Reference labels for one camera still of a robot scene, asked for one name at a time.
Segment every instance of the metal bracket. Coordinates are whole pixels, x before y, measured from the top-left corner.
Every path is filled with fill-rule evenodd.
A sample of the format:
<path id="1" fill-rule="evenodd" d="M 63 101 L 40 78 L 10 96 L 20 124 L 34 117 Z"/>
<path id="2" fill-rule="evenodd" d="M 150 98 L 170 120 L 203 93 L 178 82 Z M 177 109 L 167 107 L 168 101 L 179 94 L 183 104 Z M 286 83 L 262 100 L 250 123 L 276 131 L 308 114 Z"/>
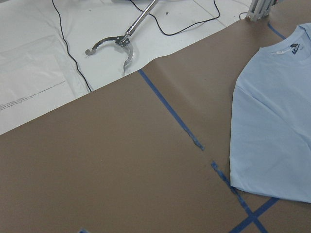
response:
<path id="1" fill-rule="evenodd" d="M 257 21 L 268 16 L 274 2 L 274 0 L 253 0 L 246 18 L 251 21 Z"/>

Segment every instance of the reacher grabber tool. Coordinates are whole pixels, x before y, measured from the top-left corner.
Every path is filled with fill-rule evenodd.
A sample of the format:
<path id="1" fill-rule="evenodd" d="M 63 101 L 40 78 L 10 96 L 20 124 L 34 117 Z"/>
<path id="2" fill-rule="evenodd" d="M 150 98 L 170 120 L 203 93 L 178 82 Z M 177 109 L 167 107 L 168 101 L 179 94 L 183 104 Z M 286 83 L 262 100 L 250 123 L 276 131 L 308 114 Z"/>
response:
<path id="1" fill-rule="evenodd" d="M 115 41 L 115 43 L 122 48 L 126 49 L 126 52 L 128 53 L 128 58 L 124 62 L 123 70 L 125 72 L 125 67 L 131 62 L 133 55 L 134 55 L 134 48 L 132 44 L 130 43 L 129 37 L 134 33 L 136 28 L 141 24 L 141 22 L 146 18 L 146 16 L 150 13 L 150 11 L 154 8 L 154 6 L 157 4 L 159 0 L 152 0 L 151 3 L 147 6 L 147 8 L 141 13 L 141 15 L 136 19 L 136 21 L 133 23 L 133 25 L 126 31 L 124 35 L 119 35 L 115 37 L 107 37 L 105 39 L 100 40 L 97 42 L 92 50 L 86 50 L 86 55 L 90 56 L 93 55 L 96 52 L 96 49 L 99 45 L 106 41 Z"/>

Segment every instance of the metal claw jaw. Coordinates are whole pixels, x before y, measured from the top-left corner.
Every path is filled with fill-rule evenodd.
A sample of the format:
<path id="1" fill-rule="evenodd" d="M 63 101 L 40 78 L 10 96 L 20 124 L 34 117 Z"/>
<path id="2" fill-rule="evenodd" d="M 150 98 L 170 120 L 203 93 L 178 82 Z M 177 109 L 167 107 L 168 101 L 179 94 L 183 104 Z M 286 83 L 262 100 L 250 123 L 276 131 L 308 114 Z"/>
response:
<path id="1" fill-rule="evenodd" d="M 125 67 L 131 62 L 131 60 L 133 58 L 134 49 L 133 49 L 132 44 L 130 43 L 129 38 L 126 38 L 125 40 L 123 40 L 123 39 L 124 39 L 124 35 L 107 37 L 105 39 L 102 39 L 93 46 L 92 50 L 86 50 L 86 55 L 90 56 L 90 55 L 95 54 L 98 46 L 103 44 L 106 41 L 115 41 L 115 43 L 117 45 L 121 46 L 122 48 L 125 48 L 125 51 L 128 54 L 128 58 L 126 59 L 126 61 L 124 62 L 124 65 L 123 65 L 123 70 L 125 72 Z"/>

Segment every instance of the t-shirt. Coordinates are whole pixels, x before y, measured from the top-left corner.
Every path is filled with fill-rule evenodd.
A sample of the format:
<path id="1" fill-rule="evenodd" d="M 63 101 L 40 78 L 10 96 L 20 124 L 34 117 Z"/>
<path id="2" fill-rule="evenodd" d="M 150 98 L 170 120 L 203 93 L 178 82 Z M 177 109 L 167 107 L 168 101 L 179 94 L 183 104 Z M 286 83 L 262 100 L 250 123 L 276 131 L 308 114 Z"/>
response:
<path id="1" fill-rule="evenodd" d="M 311 203 L 311 23 L 260 48 L 233 94 L 231 185 Z"/>

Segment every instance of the white plastic sheet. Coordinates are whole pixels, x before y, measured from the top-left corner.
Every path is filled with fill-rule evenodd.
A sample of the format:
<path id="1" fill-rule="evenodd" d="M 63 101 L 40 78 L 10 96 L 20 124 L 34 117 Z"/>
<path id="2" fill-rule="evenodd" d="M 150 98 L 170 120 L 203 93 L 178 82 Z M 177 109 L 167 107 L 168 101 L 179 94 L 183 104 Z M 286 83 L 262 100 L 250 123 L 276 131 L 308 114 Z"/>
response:
<path id="1" fill-rule="evenodd" d="M 55 36 L 0 53 L 0 134 L 87 93 Z"/>

